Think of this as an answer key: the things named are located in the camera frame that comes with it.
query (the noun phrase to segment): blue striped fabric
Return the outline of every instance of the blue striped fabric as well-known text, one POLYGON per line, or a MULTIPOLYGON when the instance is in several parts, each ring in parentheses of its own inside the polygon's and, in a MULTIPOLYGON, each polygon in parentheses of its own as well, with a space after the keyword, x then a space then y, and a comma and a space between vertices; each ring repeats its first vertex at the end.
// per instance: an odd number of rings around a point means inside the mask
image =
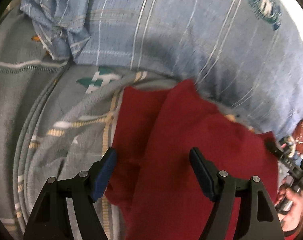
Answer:
POLYGON ((303 119, 303 43, 279 0, 22 0, 53 59, 147 69, 280 138, 303 119))

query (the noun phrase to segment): folded cloth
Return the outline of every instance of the folded cloth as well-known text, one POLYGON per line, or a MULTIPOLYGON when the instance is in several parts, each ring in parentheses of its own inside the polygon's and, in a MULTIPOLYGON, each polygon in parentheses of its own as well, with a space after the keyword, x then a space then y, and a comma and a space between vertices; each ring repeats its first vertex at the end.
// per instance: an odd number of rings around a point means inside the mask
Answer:
MULTIPOLYGON (((272 200, 277 194, 277 160, 255 135, 202 100, 192 81, 171 90, 124 91, 113 147, 119 154, 106 196, 121 208, 127 240, 197 240, 213 204, 203 195, 189 164, 189 150, 234 177, 257 175, 272 200)), ((236 199, 225 239, 232 239, 236 199)))
POLYGON ((88 0, 22 0, 22 11, 33 9, 38 37, 55 60, 69 59, 90 39, 84 27, 88 0))

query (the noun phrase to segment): white stripe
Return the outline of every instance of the white stripe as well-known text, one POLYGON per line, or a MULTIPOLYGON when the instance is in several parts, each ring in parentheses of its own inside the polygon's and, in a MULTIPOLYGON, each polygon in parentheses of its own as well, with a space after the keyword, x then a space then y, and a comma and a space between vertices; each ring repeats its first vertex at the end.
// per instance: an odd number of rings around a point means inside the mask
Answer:
POLYGON ((148 74, 148 72, 147 72, 147 71, 144 71, 144 72, 143 72, 143 76, 142 76, 142 78, 141 78, 140 80, 144 80, 144 79, 147 77, 147 74, 148 74))
POLYGON ((67 128, 71 128, 73 125, 70 122, 60 121, 60 122, 56 122, 53 126, 55 128, 67 129, 67 128))
MULTIPOLYGON (((83 50, 82 53, 91 54, 91 53, 97 53, 97 51, 96 50, 83 50)), ((131 53, 129 53, 129 52, 113 51, 113 50, 101 50, 99 53, 100 54, 114 55, 116 57, 131 56, 131 53)))
POLYGON ((120 239, 120 220, 119 220, 119 208, 117 206, 111 205, 112 208, 112 221, 113 221, 113 239, 120 239))
MULTIPOLYGON (((189 27, 189 25, 190 25, 190 23, 191 23, 191 20, 192 20, 193 17, 194 17, 194 14, 195 14, 195 11, 196 11, 196 7, 197 7, 197 3, 198 3, 198 0, 195 1, 194 9, 193 9, 193 11, 192 11, 192 13, 191 13, 191 16, 189 17, 189 21, 188 21, 188 23, 187 23, 186 29, 185 29, 183 35, 181 36, 181 39, 180 39, 180 41, 179 41, 179 43, 178 43, 178 46, 181 44, 181 42, 182 42, 184 36, 186 35, 186 32, 187 32, 188 27, 189 27)), ((179 54, 178 54, 177 57, 176 57, 175 65, 173 66, 173 70, 174 70, 174 68, 175 68, 176 65, 177 65, 177 62, 178 62, 178 60, 179 60, 179 58, 180 58, 180 54, 181 54, 181 51, 179 52, 179 54)))
MULTIPOLYGON (((293 33, 290 35, 290 37, 289 37, 288 40, 287 40, 287 48, 286 48, 286 52, 285 52, 283 58, 285 58, 285 56, 287 55, 288 48, 289 48, 289 46, 291 45, 292 37, 293 37, 293 33)), ((285 61, 284 61, 284 60, 282 60, 281 63, 278 64, 277 71, 275 72, 275 74, 273 74, 273 80, 272 80, 271 84, 273 84, 273 83, 275 82, 276 78, 278 78, 278 72, 279 72, 279 70, 281 70, 281 69, 283 68, 284 64, 285 64, 285 61)), ((269 90, 268 90, 268 92, 266 93, 266 97, 269 96, 271 89, 272 89, 272 87, 269 87, 269 90)), ((262 105, 263 103, 264 103, 264 101, 260 102, 260 104, 251 112, 251 115, 253 115, 253 113, 257 112, 257 110, 260 109, 260 107, 261 107, 261 105, 262 105)))
POLYGON ((100 73, 100 71, 95 72, 95 74, 94 74, 94 76, 92 78, 92 82, 96 82, 97 81, 97 79, 99 77, 99 73, 100 73))
POLYGON ((152 1, 151 8, 149 10, 149 14, 148 14, 148 18, 147 18, 147 22, 146 22, 146 25, 145 25, 145 29, 144 29, 144 33, 143 33, 143 38, 142 38, 142 43, 141 43, 141 46, 140 46, 140 55, 139 55, 139 61, 138 61, 138 66, 137 66, 138 69, 140 67, 140 62, 142 60, 144 39, 145 39, 145 35, 146 35, 148 24, 149 24, 149 20, 150 20, 151 15, 152 15, 152 10, 154 9, 155 2, 156 2, 156 0, 152 1))
MULTIPOLYGON (((274 44, 275 41, 275 37, 277 36, 278 31, 275 31, 274 36, 270 42, 269 48, 267 49, 267 53, 266 53, 266 57, 269 55, 270 50, 272 48, 272 45, 274 44)), ((251 91, 253 91, 256 88, 256 85, 258 83, 258 78, 255 79, 254 85, 252 86, 252 88, 240 99, 238 100, 236 103, 234 103, 231 107, 233 107, 234 105, 238 104, 241 100, 243 100, 251 91)), ((240 106, 241 104, 243 104, 244 102, 246 102, 250 97, 246 98, 242 103, 238 104, 237 106, 235 106, 234 108, 240 106)))
POLYGON ((38 137, 37 135, 33 135, 33 136, 32 136, 32 141, 42 142, 42 141, 43 141, 43 138, 38 137))
POLYGON ((29 65, 42 65, 45 67, 63 67, 66 64, 67 64, 67 62, 57 64, 57 63, 43 62, 41 60, 29 60, 29 61, 25 61, 25 62, 17 63, 17 64, 5 63, 5 62, 0 61, 1 67, 10 67, 10 68, 21 68, 21 67, 29 66, 29 65))
POLYGON ((139 24, 140 24, 142 15, 143 15, 143 11, 145 9, 146 2, 147 2, 147 0, 144 0, 143 5, 142 5, 142 7, 140 9, 140 13, 139 13, 139 17, 138 17, 138 21, 137 21, 137 25, 136 25, 136 30, 135 30, 135 34, 134 34, 134 41, 133 41, 133 52, 132 52, 132 58, 131 58, 131 61, 130 61, 130 70, 133 67, 133 61, 134 61, 134 55, 135 55, 135 46, 136 46, 136 38, 137 38, 137 33, 138 33, 138 27, 139 27, 139 24))
POLYGON ((292 114, 290 114, 286 119, 288 119, 289 117, 291 117, 293 114, 295 114, 295 112, 293 112, 292 114))
POLYGON ((83 43, 87 42, 89 39, 90 39, 90 37, 87 37, 87 38, 83 39, 82 41, 78 41, 78 42, 73 43, 73 44, 70 45, 69 47, 70 47, 70 48, 76 47, 76 46, 78 46, 79 44, 83 44, 83 43))
POLYGON ((37 31, 35 31, 37 36, 39 37, 41 43, 43 44, 43 47, 50 53, 50 56, 52 57, 52 59, 55 59, 53 53, 50 51, 49 47, 47 46, 47 44, 45 43, 45 41, 43 41, 42 37, 38 34, 37 31))
POLYGON ((90 94, 92 91, 95 91, 97 87, 95 88, 94 84, 90 84, 86 90, 86 94, 90 94))
MULTIPOLYGON (((255 28, 255 30, 253 31, 253 36, 251 37, 250 43, 249 43, 249 45, 247 46, 247 51, 246 51, 246 53, 245 53, 245 55, 244 55, 244 58, 247 57, 248 52, 249 52, 249 49, 250 49, 250 48, 252 47, 252 45, 253 45, 254 37, 256 36, 258 26, 259 26, 259 21, 257 21, 257 23, 256 23, 256 28, 255 28)), ((226 89, 228 89, 228 88, 233 84, 233 82, 237 79, 238 74, 239 74, 240 70, 242 69, 242 67, 244 66, 244 64, 245 64, 245 60, 243 60, 242 63, 240 64, 240 66, 237 68, 236 75, 235 75, 235 77, 233 78, 233 80, 229 83, 229 85, 228 85, 227 87, 225 87, 221 92, 219 92, 218 95, 221 95, 226 89)))
POLYGON ((102 80, 102 84, 100 86, 103 87, 103 86, 108 85, 113 80, 121 79, 121 76, 116 75, 114 73, 109 73, 109 74, 100 75, 99 79, 102 80))
POLYGON ((77 136, 74 137, 74 140, 72 141, 72 143, 78 144, 78 141, 77 141, 78 136, 79 135, 77 135, 77 136))
POLYGON ((230 25, 229 25, 229 27, 228 27, 227 33, 226 33, 226 35, 225 35, 225 37, 224 37, 224 39, 223 39, 223 41, 222 41, 222 43, 221 43, 221 45, 220 45, 220 48, 219 48, 219 51, 218 51, 216 60, 215 60, 215 62, 213 63, 213 65, 210 67, 210 69, 208 70, 208 72, 206 73, 206 75, 201 79, 201 82, 205 79, 205 77, 208 76, 208 74, 209 74, 210 71, 213 69, 213 67, 216 65, 216 63, 217 63, 217 61, 218 61, 218 59, 219 59, 219 57, 220 57, 220 55, 221 55, 222 48, 223 48, 224 45, 225 45, 226 39, 227 39, 227 37, 228 37, 228 34, 229 34, 230 29, 231 29, 231 27, 232 27, 232 24, 233 24, 233 22, 234 22, 234 20, 235 20, 235 17, 236 17, 236 14, 237 14, 237 12, 238 12, 238 9, 239 9, 239 6, 240 6, 240 4, 241 4, 241 1, 242 1, 242 0, 239 0, 239 2, 238 2, 238 5, 237 5, 237 7, 236 7, 236 10, 235 10, 235 13, 234 13, 234 15, 233 15, 233 18, 232 18, 231 21, 230 21, 230 25))
MULTIPOLYGON (((107 0, 105 0, 103 8, 102 8, 102 12, 100 14, 100 19, 103 16, 103 12, 106 6, 107 0)), ((99 59, 99 52, 100 52, 100 30, 101 30, 101 25, 102 25, 102 20, 99 20, 99 27, 98 27, 98 52, 97 52, 97 58, 96 58, 96 65, 98 65, 98 59, 99 59)))
POLYGON ((24 180, 24 175, 20 175, 17 177, 17 182, 20 183, 21 181, 24 180))
MULTIPOLYGON (((291 76, 291 73, 292 73, 292 71, 295 69, 295 66, 294 65, 291 65, 291 68, 290 68, 290 71, 287 73, 287 78, 286 78, 286 80, 283 82, 284 84, 286 84, 287 83, 287 81, 288 81, 288 79, 290 78, 290 76, 291 76)), ((277 102, 277 100, 279 99, 279 97, 281 96, 281 94, 278 94, 278 96, 274 99, 274 102, 277 102)), ((274 110, 276 109, 276 104, 274 104, 273 105, 273 107, 271 108, 271 109, 269 109, 269 111, 267 112, 267 113, 265 113, 262 117, 260 117, 259 119, 258 119, 258 121, 260 121, 260 120, 262 120, 262 119, 264 119, 265 117, 267 117, 269 114, 271 114, 274 110)))
POLYGON ((51 42, 51 39, 47 36, 46 32, 44 31, 44 29, 42 28, 41 25, 38 25, 39 29, 42 31, 42 33, 44 34, 44 37, 46 38, 46 40, 48 41, 48 43, 50 45, 53 45, 53 43, 51 42))
POLYGON ((212 58, 214 52, 215 52, 216 49, 217 49, 217 46, 218 46, 218 42, 219 42, 220 36, 221 36, 222 31, 223 31, 223 29, 224 29, 224 27, 225 27, 225 25, 226 25, 227 19, 228 19, 229 14, 230 14, 230 12, 231 12, 233 6, 234 6, 235 1, 236 1, 236 0, 233 0, 232 3, 231 3, 231 5, 230 5, 230 8, 229 8, 229 10, 228 10, 228 12, 227 12, 227 15, 226 15, 226 17, 225 17, 225 20, 224 20, 224 22, 223 22, 223 24, 222 24, 222 27, 221 27, 221 29, 220 29, 220 32, 219 32, 219 34, 218 34, 218 37, 217 37, 217 40, 216 40, 216 44, 215 44, 215 46, 214 46, 214 48, 213 48, 213 51, 210 53, 210 56, 208 57, 207 62, 206 62, 206 64, 204 65, 204 67, 203 67, 203 68, 201 69, 201 71, 199 72, 199 74, 198 74, 198 76, 197 76, 196 83, 198 83, 202 71, 208 66, 208 64, 209 64, 209 62, 210 62, 210 60, 211 60, 211 58, 212 58))
POLYGON ((43 5, 43 4, 40 4, 40 6, 41 6, 42 8, 44 8, 46 11, 50 11, 50 9, 49 9, 47 6, 45 6, 45 5, 43 5))
POLYGON ((0 218, 3 224, 15 224, 15 219, 0 218))
POLYGON ((65 13, 66 13, 67 8, 68 8, 68 3, 69 3, 69 0, 67 0, 67 2, 66 2, 66 8, 65 8, 65 11, 64 11, 64 13, 63 13, 62 17, 60 18, 60 21, 58 22, 58 24, 60 24, 60 23, 62 22, 62 20, 63 20, 63 18, 64 18, 64 16, 65 16, 65 13))

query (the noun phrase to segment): yellow stripe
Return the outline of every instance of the yellow stripe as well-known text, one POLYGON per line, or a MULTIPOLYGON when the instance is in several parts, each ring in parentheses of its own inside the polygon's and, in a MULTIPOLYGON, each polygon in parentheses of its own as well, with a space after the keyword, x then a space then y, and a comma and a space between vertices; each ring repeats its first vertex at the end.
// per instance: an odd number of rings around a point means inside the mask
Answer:
POLYGON ((22 192, 23 191, 23 184, 18 186, 18 192, 22 192))
POLYGON ((137 73, 136 73, 136 78, 135 78, 135 80, 134 80, 134 83, 137 82, 137 81, 140 79, 141 75, 142 75, 141 72, 137 72, 137 73))
POLYGON ((7 231, 16 231, 17 230, 16 226, 5 226, 5 228, 7 229, 7 231))
POLYGON ((31 142, 29 144, 29 149, 32 149, 32 148, 38 148, 39 146, 39 143, 38 142, 31 142))
MULTIPOLYGON (((112 98, 109 113, 107 114, 107 117, 106 117, 106 125, 105 125, 104 131, 103 131, 103 149, 102 149, 103 155, 105 154, 105 152, 107 152, 108 147, 109 147, 109 145, 108 145, 109 126, 111 124, 111 121, 113 118, 113 112, 116 107, 117 96, 118 96, 118 93, 115 93, 112 98)), ((110 232, 110 227, 109 227, 108 205, 109 205, 109 202, 108 202, 106 196, 104 195, 102 197, 103 228, 104 228, 107 238, 110 239, 111 232, 110 232)))
POLYGON ((47 132, 47 135, 61 137, 64 133, 65 133, 65 131, 63 131, 63 130, 51 129, 47 132))
POLYGON ((72 127, 74 128, 79 128, 85 125, 89 125, 89 124, 93 124, 93 123, 98 123, 98 122, 106 122, 107 121, 107 117, 103 117, 103 118, 99 118, 99 119, 95 119, 95 120, 90 120, 90 121, 85 121, 85 122, 74 122, 72 123, 72 127))
MULTIPOLYGON (((106 196, 104 195, 102 197, 102 206, 103 206, 103 212, 108 212, 108 200, 106 198, 106 196)), ((106 236, 108 239, 111 238, 111 233, 110 233, 110 227, 109 227, 109 215, 107 213, 107 215, 103 215, 103 227, 104 227, 104 231, 106 233, 106 236)))

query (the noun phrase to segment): red cloth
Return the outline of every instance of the red cloth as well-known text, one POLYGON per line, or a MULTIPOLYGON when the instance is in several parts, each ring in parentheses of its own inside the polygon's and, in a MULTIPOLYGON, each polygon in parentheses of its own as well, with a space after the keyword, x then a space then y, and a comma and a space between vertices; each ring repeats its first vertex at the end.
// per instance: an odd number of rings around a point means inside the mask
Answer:
POLYGON ((294 240, 296 236, 297 236, 297 234, 295 233, 295 234, 293 234, 291 236, 286 237, 285 239, 286 240, 294 240))
MULTIPOLYGON (((202 100, 192 81, 166 91, 124 91, 113 147, 118 163, 106 190, 121 208, 126 240, 198 240, 213 204, 203 196, 189 163, 198 147, 206 159, 236 178, 259 176, 271 199, 277 194, 276 158, 255 135, 202 100)), ((225 239, 232 239, 235 201, 225 239)))

